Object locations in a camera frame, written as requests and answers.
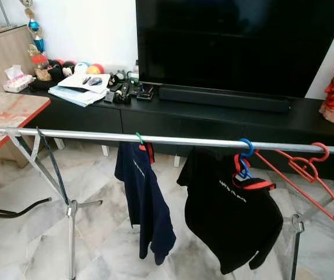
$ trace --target stack of papers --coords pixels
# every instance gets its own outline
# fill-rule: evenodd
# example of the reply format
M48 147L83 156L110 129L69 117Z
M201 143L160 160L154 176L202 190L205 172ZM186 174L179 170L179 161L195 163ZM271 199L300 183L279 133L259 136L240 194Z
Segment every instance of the stack of papers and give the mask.
M87 83L83 85L83 81L88 77L101 78L102 83L94 86L90 86ZM106 96L109 80L109 74L90 75L77 73L65 78L57 86L51 87L48 92L66 101L86 107ZM87 91L82 92L75 89L86 89Z
M77 92L72 89L67 89L62 86L51 87L48 91L50 94L58 96L66 101L75 103L79 106L86 107L95 101L98 101L106 96L107 90L102 93L96 93L88 90L87 92Z

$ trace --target plastic hanger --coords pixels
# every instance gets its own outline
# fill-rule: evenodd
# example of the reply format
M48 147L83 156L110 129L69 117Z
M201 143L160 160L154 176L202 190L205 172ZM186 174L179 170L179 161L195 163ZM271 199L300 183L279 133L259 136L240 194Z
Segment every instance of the plastic hanger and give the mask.
M143 139L142 139L141 134L136 132L136 136L139 138L139 142L140 142L139 149L142 150L142 151L145 151L146 147L143 144Z
M314 162L324 162L330 155L329 149L322 143L313 143L312 145L321 147L324 149L325 154L321 158L313 158L304 159L303 157L292 157L287 153L276 150L277 153L286 157L289 160L289 166L295 170L300 176L305 178L309 183L319 182L321 186L328 192L328 194L332 197L334 201L334 193L331 189L318 177L317 168L314 166ZM316 200L314 200L309 194L303 191L300 187L298 187L294 182L292 182L286 175L284 175L281 171L274 167L270 162L268 162L262 155L260 155L259 150L255 151L257 157L259 157L263 162L265 162L271 169L273 169L278 175L280 175L285 181L287 181L291 186L293 186L298 192L300 192L303 196L305 196L311 203L313 203L318 209L320 209L323 213L328 215L334 221L334 214L327 211L322 205L320 205Z
M246 138L241 138L239 139L239 141L241 142L245 142L248 147L249 147L249 152L248 153L241 153L239 156L239 161L243 166L243 170L240 170L238 172L238 175L242 178L242 179L246 179L247 177L252 178L251 173L249 172L249 163L247 161L247 158L249 158L250 156L252 156L255 153L255 148L252 144L252 142Z

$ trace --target cabinet leg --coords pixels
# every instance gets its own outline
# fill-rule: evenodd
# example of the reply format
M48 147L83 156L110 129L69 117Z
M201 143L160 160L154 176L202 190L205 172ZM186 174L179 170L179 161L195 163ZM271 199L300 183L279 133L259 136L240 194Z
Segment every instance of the cabinet leg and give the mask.
M110 147L109 146L102 146L102 151L104 156L110 156Z
M54 141L55 141L55 143L57 145L57 148L59 150L63 150L64 148L66 148L66 146L64 145L64 142L61 138L54 138Z
M179 167L180 166L180 157L179 156L174 156L174 167Z

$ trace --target tissue box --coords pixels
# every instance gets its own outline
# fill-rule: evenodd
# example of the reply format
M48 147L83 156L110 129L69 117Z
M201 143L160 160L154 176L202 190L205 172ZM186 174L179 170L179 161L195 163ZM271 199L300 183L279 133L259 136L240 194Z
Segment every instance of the tissue box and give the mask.
M3 89L6 92L20 92L28 87L28 84L32 83L33 80L34 78L31 75L23 74L5 82L3 84Z

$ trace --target black television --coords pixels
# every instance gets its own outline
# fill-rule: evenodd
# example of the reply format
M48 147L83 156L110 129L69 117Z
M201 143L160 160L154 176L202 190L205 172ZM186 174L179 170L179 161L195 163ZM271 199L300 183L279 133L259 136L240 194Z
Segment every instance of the black television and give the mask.
M304 97L334 38L334 0L136 0L136 15L140 81L190 93Z

